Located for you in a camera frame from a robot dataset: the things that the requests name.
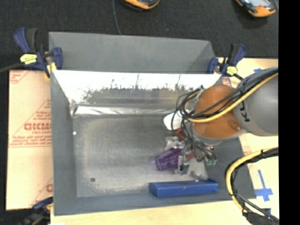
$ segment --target blue tape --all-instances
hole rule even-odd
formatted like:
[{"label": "blue tape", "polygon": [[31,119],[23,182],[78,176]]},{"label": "blue tape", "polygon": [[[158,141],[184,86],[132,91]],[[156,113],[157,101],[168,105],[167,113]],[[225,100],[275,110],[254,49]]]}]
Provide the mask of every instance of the blue tape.
[{"label": "blue tape", "polygon": [[265,185],[264,180],[263,180],[262,171],[260,169],[258,170],[258,174],[259,174],[259,177],[261,179],[263,188],[255,189],[254,190],[255,195],[256,196],[262,196],[264,202],[270,201],[269,195],[273,195],[272,189],[271,188],[266,188],[266,185]]}]

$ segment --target black cable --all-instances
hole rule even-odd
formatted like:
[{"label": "black cable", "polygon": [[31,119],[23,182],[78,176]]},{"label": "black cable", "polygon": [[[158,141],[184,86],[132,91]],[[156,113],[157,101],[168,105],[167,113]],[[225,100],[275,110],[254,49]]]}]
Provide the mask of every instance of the black cable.
[{"label": "black cable", "polygon": [[115,0],[112,0],[112,12],[113,12],[114,22],[116,24],[118,33],[119,33],[119,35],[122,35],[121,30],[119,28],[119,23],[118,23],[117,15],[116,15]]},{"label": "black cable", "polygon": [[7,71],[9,71],[11,69],[14,69],[14,68],[23,68],[23,64],[15,63],[15,64],[12,64],[12,65],[9,65],[9,66],[6,66],[6,67],[2,67],[2,68],[0,68],[0,73],[7,72]]},{"label": "black cable", "polygon": [[189,115],[189,113],[186,112],[186,110],[185,110],[185,108],[184,108],[185,105],[187,104],[187,102],[188,102],[189,100],[191,100],[193,97],[191,97],[190,99],[185,99],[185,100],[183,101],[183,103],[182,103],[182,106],[181,106],[181,109],[184,111],[184,115],[183,115],[183,116],[186,116],[187,118],[194,118],[194,119],[197,119],[197,118],[203,118],[203,117],[207,118],[207,117],[211,117],[211,116],[213,116],[213,115],[215,115],[215,114],[218,114],[218,113],[221,112],[220,109],[218,109],[217,111],[215,111],[214,113],[211,113],[211,114],[205,114],[205,113],[208,112],[209,110],[215,108],[216,106],[220,105],[221,103],[223,103],[223,102],[229,100],[229,99],[232,100],[233,96],[234,96],[236,93],[240,92],[241,90],[244,90],[244,91],[241,92],[241,93],[239,94],[239,96],[243,96],[243,95],[246,94],[250,89],[252,89],[252,87],[254,87],[255,85],[257,85],[257,84],[258,84],[259,82],[261,82],[262,80],[264,80],[264,79],[270,77],[271,75],[275,74],[276,72],[278,72],[278,68],[276,68],[276,69],[274,69],[274,70],[272,70],[272,71],[269,71],[269,72],[267,72],[267,73],[265,73],[265,74],[262,74],[262,75],[260,75],[260,76],[258,76],[258,77],[256,77],[256,78],[252,79],[251,81],[249,81],[249,83],[246,83],[245,85],[240,86],[239,88],[237,88],[234,92],[232,92],[231,94],[229,94],[229,95],[226,96],[225,98],[221,99],[220,101],[218,101],[217,103],[215,103],[215,104],[212,105],[211,107],[209,107],[209,108],[207,108],[207,109],[205,109],[205,110],[203,110],[203,111],[201,111],[201,112],[199,112],[199,113],[197,113],[197,114]]},{"label": "black cable", "polygon": [[174,132],[174,134],[179,138],[181,139],[182,141],[185,142],[185,146],[187,146],[188,144],[198,148],[200,151],[202,151],[206,157],[209,159],[209,160],[216,160],[216,155],[209,149],[206,148],[206,145],[202,142],[199,142],[199,141],[195,141],[195,139],[193,138],[193,136],[190,134],[190,131],[189,129],[187,128],[187,125],[186,125],[186,122],[188,122],[187,119],[185,119],[184,117],[182,117],[182,121],[180,123],[180,130],[182,131],[184,137],[181,137],[179,136],[177,133],[176,133],[176,130],[179,130],[178,129],[174,129],[174,126],[173,126],[173,123],[174,123],[174,118],[175,118],[175,115],[178,114],[178,112],[180,112],[180,107],[182,106],[182,103],[186,100],[187,97],[193,95],[193,97],[195,97],[195,94],[197,95],[197,92],[199,92],[200,90],[202,90],[202,88],[199,88],[199,89],[196,89],[190,93],[187,93],[187,94],[183,94],[181,96],[178,97],[177,99],[177,102],[176,102],[176,110],[175,112],[173,113],[173,116],[171,118],[171,130]]},{"label": "black cable", "polygon": [[267,213],[265,210],[261,209],[260,207],[258,207],[257,205],[255,205],[254,203],[250,202],[248,199],[246,199],[245,197],[243,197],[242,195],[240,195],[238,193],[238,190],[236,189],[235,185],[234,185],[234,181],[236,179],[236,176],[237,176],[237,173],[239,171],[239,169],[247,164],[250,164],[250,163],[255,163],[255,162],[258,162],[260,161],[261,159],[264,159],[264,158],[272,158],[272,157],[276,157],[279,155],[279,149],[278,147],[276,148],[273,148],[273,149],[270,149],[266,152],[264,152],[263,150],[261,151],[260,154],[256,155],[255,157],[252,157],[248,160],[246,160],[245,162],[241,163],[239,166],[237,166],[231,173],[231,176],[230,176],[230,184],[231,184],[231,188],[232,188],[232,191],[233,191],[233,196],[236,198],[236,200],[238,201],[238,203],[243,207],[243,215],[247,217],[248,219],[248,215],[249,215],[249,219],[252,218],[252,217],[258,217],[259,215],[256,214],[255,212],[253,212],[249,207],[246,206],[249,205],[251,206],[252,208],[256,209],[257,211],[259,211],[260,213],[262,213],[264,216],[265,216],[265,220],[267,222],[270,222],[271,220],[276,222],[276,223],[279,223],[279,219],[277,217],[275,217],[274,215],[271,215],[269,213]]}]

